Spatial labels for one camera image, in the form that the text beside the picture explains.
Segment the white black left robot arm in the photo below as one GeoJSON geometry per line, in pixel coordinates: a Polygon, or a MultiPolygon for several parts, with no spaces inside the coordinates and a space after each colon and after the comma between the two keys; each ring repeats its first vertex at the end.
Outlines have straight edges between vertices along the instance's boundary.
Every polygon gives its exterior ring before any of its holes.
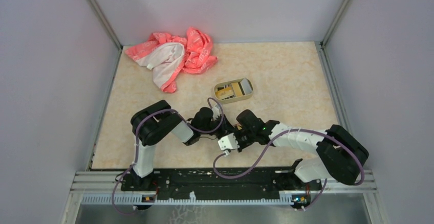
{"type": "Polygon", "coordinates": [[[168,134],[173,134],[184,145],[190,146],[198,142],[201,136],[215,136],[219,139],[235,131],[214,98],[209,98],[208,106],[200,108],[189,119],[184,119],[166,100],[161,100],[135,113],[131,125],[136,149],[129,171],[133,183],[141,190],[147,190],[153,185],[156,144],[168,134]]]}

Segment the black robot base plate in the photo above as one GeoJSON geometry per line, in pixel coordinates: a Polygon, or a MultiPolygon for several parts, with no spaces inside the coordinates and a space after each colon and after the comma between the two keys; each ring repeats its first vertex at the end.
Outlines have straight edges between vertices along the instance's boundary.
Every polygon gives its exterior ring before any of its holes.
{"type": "Polygon", "coordinates": [[[253,200],[277,199],[281,191],[305,193],[322,187],[317,180],[302,182],[291,167],[257,167],[232,180],[218,176],[212,168],[160,168],[149,176],[142,185],[135,185],[128,173],[121,190],[156,191],[158,200],[186,199],[191,192],[199,200],[253,200]]]}

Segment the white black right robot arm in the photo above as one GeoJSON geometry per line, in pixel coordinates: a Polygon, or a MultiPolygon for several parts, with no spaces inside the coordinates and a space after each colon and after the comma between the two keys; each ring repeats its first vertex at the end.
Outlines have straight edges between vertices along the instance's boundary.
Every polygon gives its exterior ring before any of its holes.
{"type": "Polygon", "coordinates": [[[288,175],[289,185],[294,189],[302,189],[317,179],[333,178],[348,186],[361,185],[365,179],[363,166],[369,152],[338,124],[325,130],[296,128],[276,120],[264,122],[249,109],[236,120],[241,125],[235,132],[239,151],[258,142],[266,147],[288,147],[316,156],[301,160],[288,175]]]}

